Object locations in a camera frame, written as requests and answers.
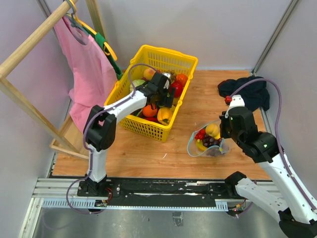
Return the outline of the yellow peach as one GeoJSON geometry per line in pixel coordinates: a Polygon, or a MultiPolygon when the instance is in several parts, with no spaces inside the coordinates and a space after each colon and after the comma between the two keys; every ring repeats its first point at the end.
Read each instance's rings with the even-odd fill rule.
{"type": "Polygon", "coordinates": [[[214,138],[220,137],[220,129],[214,123],[210,123],[209,125],[207,125],[205,128],[205,131],[206,131],[206,134],[211,137],[214,137],[214,138]]]}

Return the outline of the purple grapes bunch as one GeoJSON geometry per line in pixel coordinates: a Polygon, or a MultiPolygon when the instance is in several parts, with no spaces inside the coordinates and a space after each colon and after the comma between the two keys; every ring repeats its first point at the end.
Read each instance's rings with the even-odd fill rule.
{"type": "Polygon", "coordinates": [[[203,140],[202,140],[202,144],[206,148],[209,148],[211,146],[220,146],[221,142],[222,142],[222,138],[216,139],[216,138],[211,137],[207,134],[204,135],[203,140]]]}

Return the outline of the clear zip top bag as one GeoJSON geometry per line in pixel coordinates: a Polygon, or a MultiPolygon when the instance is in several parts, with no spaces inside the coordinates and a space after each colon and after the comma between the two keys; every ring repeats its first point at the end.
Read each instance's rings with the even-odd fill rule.
{"type": "Polygon", "coordinates": [[[209,123],[201,123],[201,124],[197,125],[197,128],[195,128],[193,133],[191,134],[191,137],[190,137],[188,145],[187,145],[187,153],[191,157],[219,157],[219,156],[225,155],[226,153],[228,153],[230,151],[230,145],[228,144],[228,141],[226,139],[222,138],[221,136],[216,137],[216,139],[222,138],[222,142],[221,142],[220,146],[211,146],[211,147],[207,148],[207,150],[204,152],[197,149],[196,139],[194,137],[200,129],[202,129],[202,128],[205,129],[206,126],[209,125],[210,123],[214,123],[218,127],[220,126],[219,119],[214,120],[214,121],[209,122],[209,123]]]}

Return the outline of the red orange fruit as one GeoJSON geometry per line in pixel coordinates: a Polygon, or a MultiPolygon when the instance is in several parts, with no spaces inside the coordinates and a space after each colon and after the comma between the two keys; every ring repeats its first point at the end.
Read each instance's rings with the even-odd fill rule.
{"type": "Polygon", "coordinates": [[[195,139],[196,140],[203,140],[204,139],[204,137],[205,137],[205,134],[206,134],[206,130],[204,129],[204,128],[202,128],[202,129],[200,129],[199,131],[198,131],[198,133],[195,135],[195,139]]]}

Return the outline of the banana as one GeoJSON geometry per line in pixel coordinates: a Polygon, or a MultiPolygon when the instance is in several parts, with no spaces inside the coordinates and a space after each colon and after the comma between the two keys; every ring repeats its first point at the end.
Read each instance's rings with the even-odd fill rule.
{"type": "Polygon", "coordinates": [[[204,152],[207,150],[207,147],[203,145],[202,140],[198,139],[196,140],[196,147],[198,150],[204,152]]]}

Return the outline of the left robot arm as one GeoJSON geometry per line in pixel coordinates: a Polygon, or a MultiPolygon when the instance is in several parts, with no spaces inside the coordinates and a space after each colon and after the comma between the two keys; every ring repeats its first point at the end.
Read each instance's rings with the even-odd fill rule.
{"type": "Polygon", "coordinates": [[[169,92],[171,74],[155,72],[145,85],[119,101],[104,107],[92,107],[84,128],[84,145],[89,151],[89,168],[81,188],[89,195],[101,196],[106,191],[106,157],[115,140],[116,126],[132,112],[147,105],[171,106],[174,91],[169,92]]]}

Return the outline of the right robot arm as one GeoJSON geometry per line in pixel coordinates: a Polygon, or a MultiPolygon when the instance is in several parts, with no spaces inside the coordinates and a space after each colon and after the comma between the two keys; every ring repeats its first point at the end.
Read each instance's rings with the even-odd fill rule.
{"type": "Polygon", "coordinates": [[[219,118],[221,136],[231,138],[258,164],[282,197],[274,196],[239,171],[224,180],[225,194],[229,198],[241,196],[265,210],[289,238],[315,238],[317,201],[300,183],[276,137],[258,131],[253,113],[244,106],[230,106],[219,118]]]}

